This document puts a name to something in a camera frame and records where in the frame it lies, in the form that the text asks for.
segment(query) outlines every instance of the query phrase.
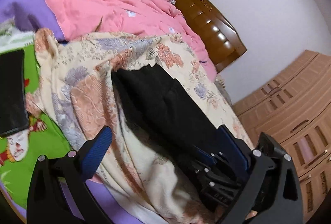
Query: cartoon character print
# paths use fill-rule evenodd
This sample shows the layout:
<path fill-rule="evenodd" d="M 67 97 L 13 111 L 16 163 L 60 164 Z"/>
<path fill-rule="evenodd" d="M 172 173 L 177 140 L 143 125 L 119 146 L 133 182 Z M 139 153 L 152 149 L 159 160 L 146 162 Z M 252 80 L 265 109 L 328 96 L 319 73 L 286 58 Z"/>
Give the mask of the cartoon character print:
<path fill-rule="evenodd" d="M 43 132 L 47 130 L 47 125 L 41 119 L 32 124 L 34 117 L 29 115 L 30 126 L 28 129 L 10 135 L 7 138 L 5 151 L 0 153 L 0 165 L 3 166 L 5 161 L 15 162 L 24 159 L 29 150 L 29 135 L 31 132 Z"/>

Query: cream floral quilt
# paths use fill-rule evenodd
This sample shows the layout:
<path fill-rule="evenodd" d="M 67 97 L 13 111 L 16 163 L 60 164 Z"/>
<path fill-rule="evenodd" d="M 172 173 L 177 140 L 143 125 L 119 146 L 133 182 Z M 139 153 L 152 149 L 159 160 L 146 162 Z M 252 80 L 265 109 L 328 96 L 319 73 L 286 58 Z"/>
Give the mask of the cream floral quilt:
<path fill-rule="evenodd" d="M 126 122 L 111 81 L 112 70 L 159 64 L 182 84 L 215 127 L 225 124 L 253 148 L 231 107 L 180 35 L 139 38 L 122 32 L 91 33 L 63 46 L 52 31 L 40 29 L 35 52 L 40 85 L 34 96 L 27 96 L 29 111 L 35 116 L 46 112 L 76 150 L 104 125 L 110 126 L 113 141 L 97 171 L 105 185 L 169 223 L 215 222 L 162 148 L 148 133 Z"/>

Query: pink comforter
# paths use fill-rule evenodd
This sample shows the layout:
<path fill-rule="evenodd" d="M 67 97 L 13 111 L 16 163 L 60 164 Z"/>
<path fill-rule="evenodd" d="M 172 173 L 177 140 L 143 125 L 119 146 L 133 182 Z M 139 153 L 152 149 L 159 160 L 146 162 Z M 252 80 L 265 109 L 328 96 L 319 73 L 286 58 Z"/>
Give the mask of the pink comforter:
<path fill-rule="evenodd" d="M 196 53 L 211 81 L 215 66 L 200 37 L 186 24 L 182 13 L 165 0 L 45 0 L 54 12 L 65 39 L 94 32 L 123 31 L 139 36 L 180 33 Z"/>

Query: wardrobe door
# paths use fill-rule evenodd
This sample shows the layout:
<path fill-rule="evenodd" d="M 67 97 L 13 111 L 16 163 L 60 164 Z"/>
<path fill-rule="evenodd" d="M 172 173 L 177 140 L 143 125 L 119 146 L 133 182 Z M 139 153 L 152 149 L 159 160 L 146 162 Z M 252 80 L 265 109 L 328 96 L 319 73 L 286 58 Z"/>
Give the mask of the wardrobe door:
<path fill-rule="evenodd" d="M 331 105 L 281 146 L 292 156 L 298 176 L 317 166 L 331 153 Z"/>
<path fill-rule="evenodd" d="M 294 62 L 280 72 L 276 77 L 271 79 L 265 85 L 236 102 L 232 109 L 237 116 L 249 110 L 253 106 L 268 98 L 270 94 L 284 86 L 292 78 L 294 78 L 302 69 L 304 69 L 316 56 L 317 52 L 305 50 Z"/>
<path fill-rule="evenodd" d="M 312 122 L 331 102 L 331 68 L 313 87 L 286 109 L 255 127 L 282 143 Z"/>
<path fill-rule="evenodd" d="M 328 194 L 331 186 L 331 155 L 320 165 L 299 178 L 302 201 L 303 220 L 306 223 Z"/>
<path fill-rule="evenodd" d="M 321 78 L 321 75 L 328 70 L 330 63 L 330 56 L 318 54 L 286 85 L 269 93 L 267 99 L 238 116 L 244 128 L 251 129 L 263 123 L 268 118 L 286 109 L 288 105 L 298 100 L 298 98 L 311 88 L 317 80 Z"/>

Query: wardrobe handle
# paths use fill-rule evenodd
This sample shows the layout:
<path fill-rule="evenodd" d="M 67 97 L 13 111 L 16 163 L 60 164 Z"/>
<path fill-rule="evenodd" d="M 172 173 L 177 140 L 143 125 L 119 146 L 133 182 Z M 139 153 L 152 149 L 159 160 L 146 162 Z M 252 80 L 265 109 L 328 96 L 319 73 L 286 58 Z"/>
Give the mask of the wardrobe handle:
<path fill-rule="evenodd" d="M 301 184 L 302 182 L 308 180 L 310 177 L 312 177 L 311 174 L 307 175 L 305 178 L 301 179 L 299 183 Z"/>
<path fill-rule="evenodd" d="M 281 90 L 281 88 L 280 87 L 275 87 L 272 91 L 270 91 L 269 93 L 268 93 L 268 95 L 271 97 L 271 96 L 273 96 L 275 93 L 277 93 L 277 92 L 279 92 Z"/>
<path fill-rule="evenodd" d="M 295 126 L 295 127 L 292 129 L 292 131 L 290 131 L 290 133 L 293 133 L 297 128 L 299 128 L 301 125 L 307 123 L 308 121 L 309 121 L 309 119 L 306 118 L 305 120 L 303 120 L 302 122 L 300 122 L 297 126 Z"/>
<path fill-rule="evenodd" d="M 310 163 L 308 163 L 306 166 L 305 166 L 305 169 L 309 168 L 310 165 L 312 165 L 315 161 L 317 161 L 319 158 L 321 158 L 322 156 L 324 156 L 325 154 L 327 154 L 328 150 L 325 149 L 320 155 L 316 156 L 315 159 L 313 159 Z"/>

